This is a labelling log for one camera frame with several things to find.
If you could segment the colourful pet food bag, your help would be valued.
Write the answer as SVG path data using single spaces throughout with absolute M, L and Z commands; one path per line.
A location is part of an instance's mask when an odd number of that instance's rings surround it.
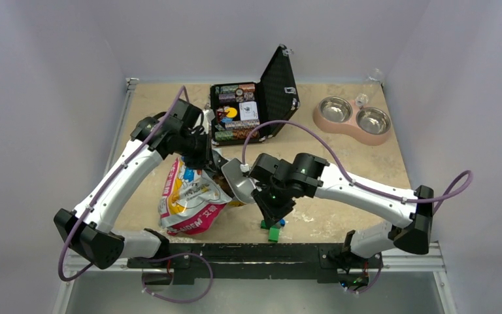
M 205 171 L 176 158 L 158 203 L 159 223 L 169 235 L 206 232 L 233 197 Z

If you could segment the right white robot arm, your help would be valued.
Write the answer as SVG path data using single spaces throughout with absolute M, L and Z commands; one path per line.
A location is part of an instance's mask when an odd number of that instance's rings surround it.
M 261 153 L 248 176 L 256 180 L 251 195 L 268 226 L 290 213 L 302 197 L 338 201 L 382 218 L 380 224 L 348 233 L 341 258 L 349 266 L 392 248 L 417 255 L 429 252 L 430 187 L 394 188 L 358 176 L 348 181 L 337 165 L 308 153 L 299 153 L 293 162 Z

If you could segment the metal food scoop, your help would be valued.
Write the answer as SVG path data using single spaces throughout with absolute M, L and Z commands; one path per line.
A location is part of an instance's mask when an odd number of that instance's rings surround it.
M 253 204 L 255 200 L 252 192 L 256 189 L 256 185 L 252 178 L 244 175 L 241 165 L 239 159 L 232 158 L 221 167 L 222 174 L 236 200 L 244 204 Z

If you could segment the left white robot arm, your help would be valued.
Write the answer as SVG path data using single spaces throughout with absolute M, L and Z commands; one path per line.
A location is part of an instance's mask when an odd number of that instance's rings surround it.
M 138 186 L 171 154 L 207 165 L 210 145 L 198 125 L 204 112 L 177 99 L 164 113 L 140 120 L 109 172 L 74 209 L 60 209 L 55 217 L 67 248 L 91 265 L 106 269 L 119 258 L 143 258 L 154 268 L 169 258 L 168 239 L 146 228 L 139 232 L 115 230 L 119 214 Z

